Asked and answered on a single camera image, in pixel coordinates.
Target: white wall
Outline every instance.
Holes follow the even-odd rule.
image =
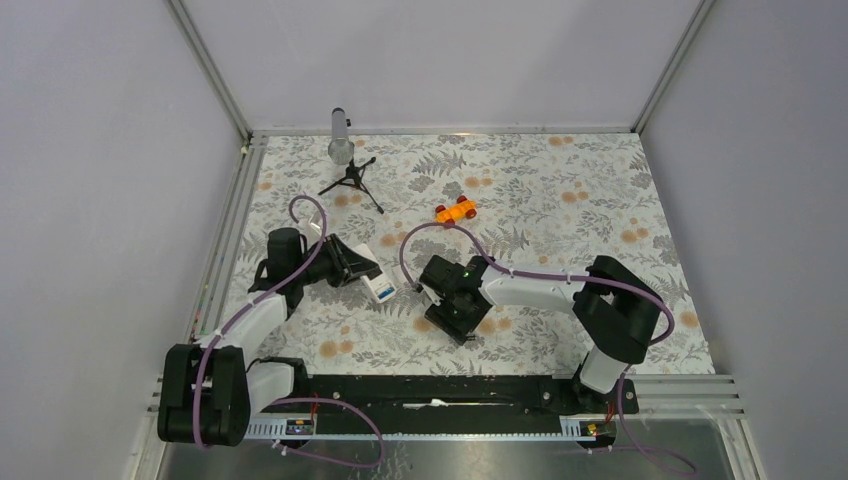
[[[768,478],[844,478],[848,3],[718,2],[643,142]]]
[[[163,1],[0,4],[0,478],[120,478],[238,147]]]
[[[629,127],[698,0],[187,0],[258,129]]]

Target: orange toy car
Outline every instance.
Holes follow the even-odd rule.
[[[445,208],[444,205],[436,207],[436,221],[439,223],[456,223],[460,218],[474,218],[477,216],[476,203],[460,195],[456,199],[456,205]]]

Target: cable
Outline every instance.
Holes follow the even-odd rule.
[[[646,292],[646,291],[644,291],[640,288],[636,288],[636,287],[629,285],[629,284],[626,284],[626,283],[617,282],[615,280],[607,280],[605,278],[591,277],[589,275],[571,275],[571,274],[563,275],[563,274],[558,274],[558,273],[525,272],[525,271],[521,271],[521,270],[514,270],[514,269],[511,269],[511,268],[502,267],[502,266],[498,265],[486,253],[486,249],[483,247],[483,245],[480,243],[480,241],[477,240],[477,238],[474,236],[473,233],[471,233],[466,228],[463,228],[463,227],[460,227],[459,225],[451,224],[451,223],[438,223],[438,222],[422,223],[421,225],[418,225],[417,227],[410,230],[410,232],[406,235],[406,237],[404,237],[403,241],[401,242],[400,251],[399,251],[399,255],[398,255],[399,260],[400,260],[400,269],[403,272],[404,277],[406,277],[406,281],[409,282],[409,284],[412,285],[413,288],[417,287],[417,283],[412,279],[412,276],[409,274],[409,270],[406,268],[406,263],[404,263],[404,261],[403,261],[403,252],[406,249],[406,244],[409,241],[409,239],[412,237],[412,235],[415,234],[416,232],[418,232],[419,230],[422,230],[422,229],[427,228],[427,227],[452,228],[452,229],[456,229],[456,230],[459,230],[460,232],[464,233],[465,236],[467,236],[471,240],[471,243],[474,244],[474,247],[477,249],[477,251],[480,252],[480,255],[483,257],[483,259],[486,261],[486,263],[488,263],[490,267],[494,268],[495,270],[497,270],[501,273],[506,273],[506,274],[518,276],[518,277],[534,278],[534,279],[538,279],[538,280],[555,280],[555,281],[568,282],[568,283],[571,283],[571,282],[596,283],[596,284],[604,285],[604,286],[607,286],[607,287],[626,290],[630,293],[633,293],[633,294],[641,296],[642,298],[645,298],[646,300],[648,300],[651,303],[653,303],[654,305],[656,305],[660,309],[660,311],[663,312],[666,319],[668,319],[668,326],[666,327],[665,331],[662,334],[660,334],[659,336],[657,336],[656,338],[651,339],[651,341],[648,343],[649,345],[656,345],[657,343],[665,340],[666,338],[671,336],[671,333],[674,331],[674,314],[671,312],[671,310],[666,306],[665,303],[662,302],[662,300],[660,300],[659,298],[655,297],[654,295],[652,295],[652,294],[650,294],[650,293],[648,293],[648,292]],[[647,458],[651,463],[653,463],[654,465],[659,467],[661,470],[665,470],[667,472],[671,472],[671,473],[675,473],[675,474],[678,474],[678,475],[681,475],[681,476],[687,476],[687,477],[693,477],[693,476],[697,475],[698,469],[695,467],[695,465],[691,461],[685,459],[685,457],[683,457],[683,455],[676,453],[676,452],[672,452],[670,450],[657,449],[657,448],[653,448],[653,447],[643,447],[638,442],[636,442],[636,440],[633,438],[633,435],[630,434],[630,430],[628,430],[627,423],[624,420],[624,408],[623,408],[624,402],[622,400],[622,397],[623,397],[623,390],[624,390],[624,376],[627,374],[627,370],[629,370],[631,366],[632,365],[628,365],[627,368],[625,368],[624,371],[621,372],[621,376],[619,377],[618,381],[616,382],[617,389],[618,389],[616,403],[617,403],[617,407],[618,407],[618,418],[621,420],[622,429],[624,430],[624,433],[627,435],[627,438],[629,438],[630,442],[633,444],[633,449],[638,450],[639,453],[644,455],[645,458]],[[671,468],[668,465],[657,460],[656,457],[652,456],[649,453],[650,450],[654,450],[654,451],[658,451],[658,452],[662,452],[662,453],[667,453],[667,454],[669,454],[669,455],[671,455],[675,458],[678,458],[681,461],[683,461],[686,465],[688,465],[692,469],[692,471],[691,472],[684,472],[684,471],[681,471],[681,470]]]
[[[612,420],[612,417],[615,416],[615,406],[614,405],[615,405],[614,403],[607,403],[607,416],[604,417],[603,425],[608,424]]]
[[[197,446],[200,447],[201,449],[205,450],[205,449],[209,448],[207,445],[205,445],[203,443],[203,439],[200,436],[200,397],[201,397],[201,390],[203,390],[203,388],[202,388],[203,379],[206,376],[206,366],[209,363],[209,357],[210,357],[210,355],[212,355],[212,350],[214,350],[215,346],[218,345],[218,342],[221,340],[222,335],[225,335],[233,327],[233,325],[235,325],[236,322],[238,322],[254,306],[259,305],[260,303],[262,303],[263,300],[267,299],[271,295],[274,295],[277,292],[277,290],[283,288],[289,282],[291,282],[292,280],[297,278],[301,273],[303,273],[303,271],[306,270],[306,268],[312,263],[312,261],[315,260],[315,257],[318,256],[318,252],[321,251],[321,247],[324,244],[324,237],[327,235],[327,214],[326,214],[326,212],[324,212],[324,209],[321,207],[321,204],[318,203],[318,201],[315,200],[314,198],[307,196],[307,195],[297,195],[294,198],[292,198],[291,201],[289,202],[289,216],[291,216],[292,220],[294,220],[295,223],[297,223],[298,220],[297,220],[297,217],[295,217],[295,215],[294,215],[294,204],[298,200],[307,200],[307,201],[311,202],[313,205],[315,205],[316,208],[318,208],[318,213],[321,214],[321,236],[318,239],[318,243],[315,246],[315,250],[313,250],[312,254],[309,255],[309,258],[307,258],[306,261],[303,262],[303,265],[298,267],[297,270],[294,271],[294,273],[292,273],[291,275],[289,275],[288,277],[283,279],[283,281],[274,285],[273,287],[271,287],[265,293],[257,296],[252,302],[241,307],[241,309],[238,312],[236,312],[236,314],[233,315],[232,318],[230,318],[230,320],[227,321],[227,323],[225,323],[224,326],[221,327],[220,330],[216,330],[216,334],[212,338],[212,341],[209,342],[209,345],[207,345],[206,349],[203,351],[203,356],[200,357],[200,365],[197,369],[197,377],[195,377],[195,380],[194,380],[194,385],[195,385],[195,387],[194,387],[194,398],[192,399],[192,411],[191,411],[191,430],[192,430],[192,435],[194,436],[194,443],[197,444]]]
[[[377,428],[377,425],[374,423],[374,421],[371,420],[368,417],[368,415],[365,415],[365,413],[362,412],[362,410],[354,407],[353,405],[351,405],[347,402],[343,402],[341,400],[335,400],[335,399],[332,399],[332,398],[309,398],[309,397],[304,397],[304,398],[279,398],[279,399],[271,402],[271,405],[287,405],[287,404],[290,404],[290,403],[313,403],[313,404],[326,403],[326,404],[329,404],[329,405],[336,405],[336,406],[350,410],[351,412],[355,413],[359,418],[364,420],[365,423],[367,423],[368,426],[371,427],[371,430],[374,432],[374,434],[377,435],[377,442],[380,444],[380,455],[379,455],[379,457],[377,457],[377,460],[375,460],[371,463],[355,463],[355,462],[349,462],[347,460],[339,460],[337,458],[327,457],[325,455],[320,455],[320,454],[317,454],[317,453],[304,452],[302,450],[296,450],[296,449],[286,449],[285,447],[280,447],[279,445],[275,444],[274,445],[275,448],[282,448],[284,455],[286,453],[294,453],[296,455],[302,455],[304,457],[314,458],[316,460],[324,460],[326,462],[335,463],[336,465],[341,465],[341,466],[344,466],[344,467],[352,467],[352,468],[375,468],[378,465],[380,465],[381,463],[383,463],[383,459],[386,457],[386,445],[383,442],[383,434],[380,433],[380,429]]]
[[[270,357],[265,357],[265,358],[256,357],[256,358],[254,358],[254,359],[253,359],[253,361],[251,361],[251,362],[247,365],[247,368],[245,368],[245,369],[244,369],[244,374],[245,374],[245,375],[247,375],[247,373],[250,371],[250,369],[251,369],[251,368],[253,368],[253,366],[254,366],[254,365],[256,365],[257,363],[265,363],[265,362],[267,362],[267,361],[268,361],[268,360],[267,360],[268,358],[270,358]]]
[[[616,387],[615,387],[616,388],[616,395],[615,395],[616,403],[618,404],[618,419],[621,420],[621,429],[624,430],[625,435],[627,435],[627,438],[630,439],[630,443],[633,444],[633,446],[630,449],[638,450],[639,453],[641,453],[645,458],[648,459],[649,462],[653,463],[660,470],[663,470],[663,471],[666,471],[666,472],[669,472],[669,473],[674,473],[674,474],[680,475],[681,477],[692,477],[692,478],[696,477],[698,475],[698,467],[695,466],[695,464],[692,463],[691,460],[687,459],[683,455],[681,455],[681,454],[679,454],[679,453],[677,453],[673,450],[667,450],[667,449],[664,449],[664,448],[643,447],[641,444],[639,444],[639,442],[636,441],[635,438],[633,438],[633,434],[631,434],[630,429],[627,428],[627,422],[624,421],[624,407],[623,407],[623,404],[624,404],[624,400],[623,400],[623,397],[624,397],[624,376],[627,374],[627,371],[630,370],[630,367],[632,367],[632,365],[628,365],[627,368],[625,368],[624,371],[621,372],[621,376],[618,377],[618,381],[616,382]],[[672,457],[680,460],[681,462],[683,462],[687,466],[689,466],[691,471],[686,472],[686,471],[683,471],[683,470],[678,470],[676,468],[669,467],[668,464],[661,462],[659,459],[657,459],[657,457],[651,455],[649,453],[651,450],[656,451],[658,453],[664,453],[666,455],[671,455]]]
[[[679,475],[694,476],[695,472],[698,471],[698,467],[696,467],[695,464],[692,463],[691,460],[689,460],[688,458],[684,457],[683,455],[675,452],[674,450],[668,450],[666,448],[658,448],[658,447],[641,447],[641,448],[645,451],[648,451],[648,452],[661,453],[663,455],[668,455],[670,457],[674,457],[674,458],[680,460],[681,462],[685,463],[686,465],[689,466],[689,468],[692,469],[691,474],[686,473],[686,472],[679,472]],[[642,453],[644,455],[642,450],[640,450],[639,447],[636,447],[635,445],[622,445],[620,447],[609,446],[607,448],[587,448],[586,450],[568,450],[568,451],[565,451],[565,452],[557,452],[557,455],[589,455],[589,454],[594,455],[594,454],[598,454],[598,453],[623,453],[623,452],[639,452],[639,453]],[[677,472],[677,470],[673,470],[673,469],[667,469],[667,470],[670,471],[670,472]]]

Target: floral tablecloth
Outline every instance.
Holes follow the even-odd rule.
[[[596,255],[619,259],[666,300],[677,329],[650,349],[635,373],[713,373],[692,298],[639,137],[609,135],[375,135],[352,137],[357,164],[377,157],[367,196],[337,187],[320,197],[330,232],[349,246],[365,242],[387,270],[409,230],[432,221],[459,195],[477,202],[461,220],[507,264],[583,270]],[[271,137],[253,195],[224,309],[245,301],[269,231],[293,226],[286,212],[298,193],[317,194],[343,175],[327,156],[328,137]],[[303,202],[299,215],[312,207]],[[420,273],[431,255],[465,263],[475,252],[461,233],[425,229],[409,242]],[[573,314],[496,307],[462,347],[424,319],[420,294],[397,279],[391,301],[373,304],[359,282],[306,288],[294,315],[261,346],[262,354],[300,357],[322,374],[572,373],[592,342]],[[665,328],[657,325],[657,333]]]

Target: black tripod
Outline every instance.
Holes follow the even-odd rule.
[[[324,195],[325,193],[332,190],[334,187],[338,185],[344,185],[346,187],[359,190],[360,192],[364,192],[366,195],[368,195],[368,198],[370,198],[371,201],[374,202],[374,205],[377,207],[377,211],[380,212],[380,214],[383,214],[383,207],[381,207],[380,204],[377,203],[377,200],[374,200],[374,197],[371,196],[371,192],[369,192],[365,185],[362,184],[362,176],[365,175],[365,167],[371,165],[376,161],[377,157],[371,157],[371,160],[368,160],[367,162],[357,167],[356,165],[354,165],[353,159],[351,158],[350,163],[347,167],[345,167],[345,176],[336,180],[332,185],[325,188],[324,190],[318,192],[318,195]]]

